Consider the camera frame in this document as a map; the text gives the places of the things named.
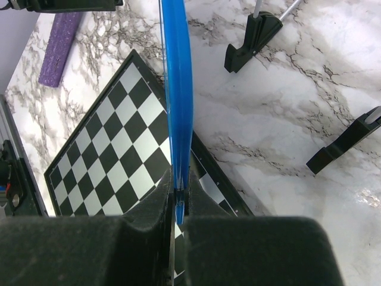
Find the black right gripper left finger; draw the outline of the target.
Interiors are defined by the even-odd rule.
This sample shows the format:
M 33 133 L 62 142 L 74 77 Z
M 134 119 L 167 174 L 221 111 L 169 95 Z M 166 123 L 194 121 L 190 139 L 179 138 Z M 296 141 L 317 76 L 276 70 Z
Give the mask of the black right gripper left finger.
M 1 220 L 2 285 L 173 285 L 173 174 L 119 216 Z

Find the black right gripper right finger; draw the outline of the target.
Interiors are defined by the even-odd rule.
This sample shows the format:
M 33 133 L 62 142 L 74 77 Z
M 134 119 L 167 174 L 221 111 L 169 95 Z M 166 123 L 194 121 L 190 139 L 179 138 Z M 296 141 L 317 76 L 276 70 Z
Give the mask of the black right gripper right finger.
M 232 216 L 189 174 L 187 285 L 342 285 L 329 238 L 313 219 Z

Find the blue framed whiteboard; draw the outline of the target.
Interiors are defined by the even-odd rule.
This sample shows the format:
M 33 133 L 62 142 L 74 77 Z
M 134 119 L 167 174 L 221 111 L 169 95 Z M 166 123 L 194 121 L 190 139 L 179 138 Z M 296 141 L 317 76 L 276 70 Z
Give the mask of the blue framed whiteboard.
M 176 223 L 184 223 L 193 134 L 193 74 L 184 1 L 160 1 L 165 97 Z

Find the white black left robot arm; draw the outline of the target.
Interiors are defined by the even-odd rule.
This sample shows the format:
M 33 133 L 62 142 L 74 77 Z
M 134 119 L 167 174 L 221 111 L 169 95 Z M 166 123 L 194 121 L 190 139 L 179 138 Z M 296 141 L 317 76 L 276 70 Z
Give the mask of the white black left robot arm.
M 27 10 L 37 13 L 72 13 L 88 11 L 115 11 L 123 0 L 8 0 L 1 11 Z

